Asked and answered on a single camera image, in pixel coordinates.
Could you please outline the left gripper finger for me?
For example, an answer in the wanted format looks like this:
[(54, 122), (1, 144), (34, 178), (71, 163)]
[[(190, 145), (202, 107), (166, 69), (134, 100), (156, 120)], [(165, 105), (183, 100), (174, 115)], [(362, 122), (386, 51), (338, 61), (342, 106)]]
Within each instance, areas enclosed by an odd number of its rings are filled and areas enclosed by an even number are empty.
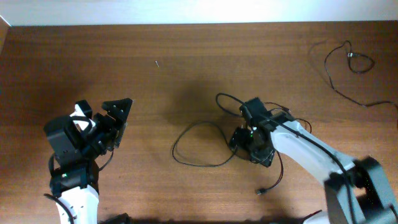
[(118, 130), (117, 135), (115, 136), (114, 142), (113, 142), (113, 147), (118, 148), (120, 146), (121, 140), (123, 138), (124, 132), (126, 130), (127, 123), (124, 123), (121, 126), (121, 129)]
[(101, 108), (107, 112), (107, 115), (116, 120), (119, 124), (127, 121), (133, 100), (124, 98), (121, 100), (104, 101)]

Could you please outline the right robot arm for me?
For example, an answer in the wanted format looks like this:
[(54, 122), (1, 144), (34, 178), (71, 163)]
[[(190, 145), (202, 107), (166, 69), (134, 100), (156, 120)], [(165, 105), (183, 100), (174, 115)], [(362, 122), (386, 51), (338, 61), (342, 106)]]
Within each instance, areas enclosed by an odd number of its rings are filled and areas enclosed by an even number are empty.
[(397, 200), (377, 160), (333, 149), (288, 113), (272, 114), (259, 98), (239, 110), (246, 127), (235, 130), (231, 148), (266, 167), (275, 153), (285, 154), (324, 187), (327, 210), (305, 217), (304, 223), (397, 223)]

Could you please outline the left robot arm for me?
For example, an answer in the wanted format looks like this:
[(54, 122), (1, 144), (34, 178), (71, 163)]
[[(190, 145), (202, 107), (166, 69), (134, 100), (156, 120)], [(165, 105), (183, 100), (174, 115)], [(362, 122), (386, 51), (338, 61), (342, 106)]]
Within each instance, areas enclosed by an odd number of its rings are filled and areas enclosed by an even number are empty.
[(119, 148), (133, 104), (130, 98), (105, 101), (104, 114), (94, 113), (86, 100), (77, 101), (71, 114), (44, 126), (53, 149), (48, 161), (51, 193), (61, 223), (97, 223), (99, 156)]

